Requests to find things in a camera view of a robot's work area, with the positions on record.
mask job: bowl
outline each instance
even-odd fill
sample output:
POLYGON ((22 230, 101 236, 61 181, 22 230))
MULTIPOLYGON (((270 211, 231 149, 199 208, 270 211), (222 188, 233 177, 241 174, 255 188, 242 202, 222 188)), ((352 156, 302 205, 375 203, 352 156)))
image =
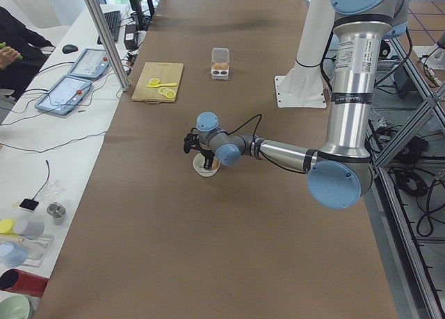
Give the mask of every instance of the bowl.
POLYGON ((213 157, 212 170, 206 170, 205 168, 203 168, 204 161, 204 156, 201 154, 197 154, 193 159, 193 168, 202 177, 211 177, 218 171, 218 168, 220 168, 220 162, 218 161, 218 159, 216 159, 216 157, 213 157))
POLYGON ((6 298, 0 303, 1 319, 29 319, 32 313, 28 298, 23 295, 6 298))

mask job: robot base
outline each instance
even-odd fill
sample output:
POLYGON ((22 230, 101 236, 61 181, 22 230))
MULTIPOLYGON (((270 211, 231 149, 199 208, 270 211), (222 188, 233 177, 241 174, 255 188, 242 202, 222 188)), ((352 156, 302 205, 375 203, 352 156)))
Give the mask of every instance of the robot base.
POLYGON ((278 107, 326 108, 321 78, 298 77, 294 70, 292 68, 287 76, 275 76, 278 107))

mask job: white desk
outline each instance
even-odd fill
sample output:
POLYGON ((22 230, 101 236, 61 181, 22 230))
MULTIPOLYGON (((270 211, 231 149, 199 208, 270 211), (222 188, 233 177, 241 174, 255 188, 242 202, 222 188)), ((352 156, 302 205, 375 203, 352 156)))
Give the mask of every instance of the white desk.
MULTIPOLYGON (((123 17, 128 13, 126 6, 104 6, 103 9, 104 12, 121 10, 123 17)), ((121 58, 124 58, 127 53, 123 39, 124 28, 121 28, 119 42, 116 44, 121 58)), ((86 47, 103 48, 97 44, 96 28, 87 9, 72 25, 43 69, 61 62, 74 62, 86 47), (62 48, 65 44, 75 44, 79 50, 71 54, 63 54, 62 48)), ((69 68, 70 65, 58 66, 37 75, 29 89, 50 89, 62 75, 67 73, 69 68)), ((81 105, 67 116, 42 114, 10 126, 0 126, 0 143, 23 149, 45 150, 73 139, 105 132, 113 119, 121 93, 115 75, 111 74, 106 78, 110 72, 112 72, 111 69, 93 83, 90 93, 81 105)), ((14 106, 13 111, 22 112, 26 104, 38 96, 24 95, 14 106)), ((34 108, 34 104, 35 101, 30 102, 23 114, 9 113, 3 124, 40 114, 40 111, 34 108)), ((40 154, 23 152, 6 146, 0 149, 0 193, 2 198, 0 218, 26 218, 43 221, 45 223, 44 233, 54 236, 54 241, 49 246, 46 257, 39 268, 19 266, 18 269, 45 277, 51 275, 103 139, 103 135, 95 136, 40 154), (26 211, 18 205, 24 198, 32 198, 45 182, 47 177, 45 160, 49 161, 51 171, 49 183, 36 198, 40 202, 37 209, 34 212, 26 211), (52 217, 46 212, 46 208, 51 202, 59 202, 67 210, 64 222, 60 226, 56 226, 52 222, 52 217)), ((6 267, 0 263, 0 274, 6 270, 6 267)), ((12 295, 12 293, 0 291, 0 301, 12 295)), ((36 307, 38 300, 30 298, 36 307)))

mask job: green object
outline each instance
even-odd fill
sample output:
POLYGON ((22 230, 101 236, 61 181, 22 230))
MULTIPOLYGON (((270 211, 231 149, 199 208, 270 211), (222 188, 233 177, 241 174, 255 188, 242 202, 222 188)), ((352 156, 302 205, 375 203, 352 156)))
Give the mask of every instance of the green object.
MULTIPOLYGON (((4 47, 6 47, 5 44, 4 43, 0 43, 0 49, 2 49, 4 47)), ((19 60, 23 60, 23 56, 22 55, 19 56, 19 60)))
POLYGON ((0 303, 1 319, 29 319, 32 312, 28 298, 23 295, 6 298, 0 303))

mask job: robotic arm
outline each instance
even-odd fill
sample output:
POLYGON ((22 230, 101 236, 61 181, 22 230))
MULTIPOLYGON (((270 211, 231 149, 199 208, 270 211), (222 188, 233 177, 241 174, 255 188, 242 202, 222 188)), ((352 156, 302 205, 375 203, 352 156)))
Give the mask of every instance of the robotic arm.
POLYGON ((306 149, 253 135, 229 136, 213 113, 197 118, 197 134, 184 151, 199 149, 209 167, 213 156, 233 165, 241 155, 268 159, 308 174, 314 199, 329 208, 355 204, 372 184, 371 160, 364 148, 375 73, 383 38, 405 32, 409 0, 331 0, 333 31, 339 38, 325 144, 306 149))

